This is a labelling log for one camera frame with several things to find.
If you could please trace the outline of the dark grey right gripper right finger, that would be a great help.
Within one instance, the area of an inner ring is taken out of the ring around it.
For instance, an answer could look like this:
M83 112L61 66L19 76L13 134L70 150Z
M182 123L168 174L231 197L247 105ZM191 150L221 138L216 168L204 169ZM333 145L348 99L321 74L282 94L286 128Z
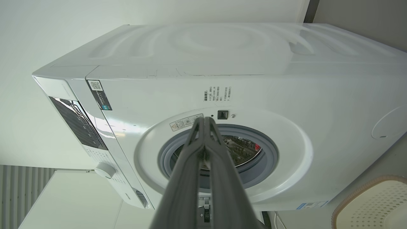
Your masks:
M205 164L210 168L212 229L266 229L256 218L220 131L205 118Z

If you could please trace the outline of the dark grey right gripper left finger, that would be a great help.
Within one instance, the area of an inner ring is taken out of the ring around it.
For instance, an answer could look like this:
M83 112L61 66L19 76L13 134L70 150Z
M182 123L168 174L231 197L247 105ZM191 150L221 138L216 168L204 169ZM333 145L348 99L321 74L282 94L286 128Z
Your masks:
M196 229L204 118L195 120L149 229Z

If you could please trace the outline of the silver metal door hinge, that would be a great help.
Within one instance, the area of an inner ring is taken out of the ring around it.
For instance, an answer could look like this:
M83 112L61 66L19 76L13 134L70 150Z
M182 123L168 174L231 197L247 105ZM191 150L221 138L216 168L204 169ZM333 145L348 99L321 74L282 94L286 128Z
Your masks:
M211 213L212 200L211 196L198 197L197 223L200 227L210 227L212 219Z

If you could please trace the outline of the white washing machine dial knob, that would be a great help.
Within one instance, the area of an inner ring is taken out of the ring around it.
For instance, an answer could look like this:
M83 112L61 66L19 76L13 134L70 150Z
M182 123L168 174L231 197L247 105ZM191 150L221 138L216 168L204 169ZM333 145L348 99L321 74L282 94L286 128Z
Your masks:
M107 179L112 179L116 174L115 168L104 162L99 162L94 170L98 175Z

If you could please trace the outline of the black glossy control display panel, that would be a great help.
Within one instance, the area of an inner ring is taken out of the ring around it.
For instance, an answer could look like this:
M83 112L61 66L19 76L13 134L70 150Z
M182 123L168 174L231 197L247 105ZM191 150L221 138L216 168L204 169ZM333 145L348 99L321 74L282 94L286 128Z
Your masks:
M108 150L78 101L49 98L83 145Z

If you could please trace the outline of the beige perforated laundry basket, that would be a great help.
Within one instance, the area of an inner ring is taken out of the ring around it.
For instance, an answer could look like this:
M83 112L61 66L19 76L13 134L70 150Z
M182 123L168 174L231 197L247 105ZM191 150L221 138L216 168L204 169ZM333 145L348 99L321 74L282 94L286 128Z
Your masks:
M384 175L360 186L334 210L332 229L407 229L407 178Z

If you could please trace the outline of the grey warning sticker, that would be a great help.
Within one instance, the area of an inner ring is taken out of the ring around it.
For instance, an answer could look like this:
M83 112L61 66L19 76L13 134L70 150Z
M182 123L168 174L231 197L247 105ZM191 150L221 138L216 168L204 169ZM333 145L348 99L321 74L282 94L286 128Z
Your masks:
M186 118L179 119L177 121L170 123L169 126L171 127L172 131L177 131L179 129L183 129L185 127L192 126L194 124L195 120L200 117L204 117L204 115L196 114L193 116L188 116Z

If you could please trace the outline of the blue energy label sticker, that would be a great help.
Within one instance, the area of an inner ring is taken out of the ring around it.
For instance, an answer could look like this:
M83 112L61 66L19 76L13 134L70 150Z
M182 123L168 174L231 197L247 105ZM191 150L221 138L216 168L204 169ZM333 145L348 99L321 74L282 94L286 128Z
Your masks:
M296 209L304 210L304 209L321 208L321 207L324 207L328 202L329 201L302 203Z

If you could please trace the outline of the small printed text label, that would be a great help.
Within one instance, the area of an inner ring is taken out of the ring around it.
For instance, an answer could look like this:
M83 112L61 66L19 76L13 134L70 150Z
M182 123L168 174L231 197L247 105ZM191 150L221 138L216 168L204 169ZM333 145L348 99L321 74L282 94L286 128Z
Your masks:
M231 102L233 98L233 87L210 86L203 90L203 102L224 103Z

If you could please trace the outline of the white cabinet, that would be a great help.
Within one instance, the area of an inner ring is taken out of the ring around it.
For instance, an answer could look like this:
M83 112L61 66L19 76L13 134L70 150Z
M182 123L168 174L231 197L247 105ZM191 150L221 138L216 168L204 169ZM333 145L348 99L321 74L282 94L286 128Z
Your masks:
M148 229L154 210L127 204L93 171L56 171L19 229Z

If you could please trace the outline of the dark QR code sticker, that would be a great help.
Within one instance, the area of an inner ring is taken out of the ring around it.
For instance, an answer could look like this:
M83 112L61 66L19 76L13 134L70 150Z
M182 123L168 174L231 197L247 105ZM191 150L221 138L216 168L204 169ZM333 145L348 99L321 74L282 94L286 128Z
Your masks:
M87 80L87 84L101 110L112 110L106 93L99 80Z

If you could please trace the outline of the white front-load washing machine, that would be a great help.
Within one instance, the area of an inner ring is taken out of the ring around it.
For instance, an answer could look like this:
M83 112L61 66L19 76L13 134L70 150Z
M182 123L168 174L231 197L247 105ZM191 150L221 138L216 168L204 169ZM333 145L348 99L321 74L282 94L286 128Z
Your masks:
M403 136L371 133L407 104L407 53L328 24L122 25L32 77L48 97L81 104L108 150L82 147L115 168L106 179L126 203L147 210L170 178L161 148L193 126L172 131L174 121L203 114L268 136L276 167L245 190L255 210L284 211L336 197ZM112 110L87 80L100 81ZM232 101L203 102L210 86L233 87Z

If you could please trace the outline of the grey slatted panel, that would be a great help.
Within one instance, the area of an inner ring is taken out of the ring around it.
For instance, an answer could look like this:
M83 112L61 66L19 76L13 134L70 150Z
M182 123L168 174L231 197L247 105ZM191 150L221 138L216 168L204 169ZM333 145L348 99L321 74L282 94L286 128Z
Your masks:
M0 165L0 229L18 229L54 168Z

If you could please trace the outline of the round white filter cover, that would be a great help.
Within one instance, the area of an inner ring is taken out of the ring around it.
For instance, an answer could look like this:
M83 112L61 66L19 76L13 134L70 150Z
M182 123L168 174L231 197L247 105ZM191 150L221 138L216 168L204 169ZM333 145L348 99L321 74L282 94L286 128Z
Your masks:
M407 132L407 104L399 106L383 116L373 127L374 139L390 138Z

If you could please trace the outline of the black wall skirting strip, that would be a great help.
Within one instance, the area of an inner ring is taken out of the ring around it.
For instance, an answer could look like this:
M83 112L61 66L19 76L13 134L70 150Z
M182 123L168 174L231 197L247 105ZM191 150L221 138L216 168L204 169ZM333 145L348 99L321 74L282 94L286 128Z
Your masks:
M304 23L313 23L320 0L310 0L304 17Z

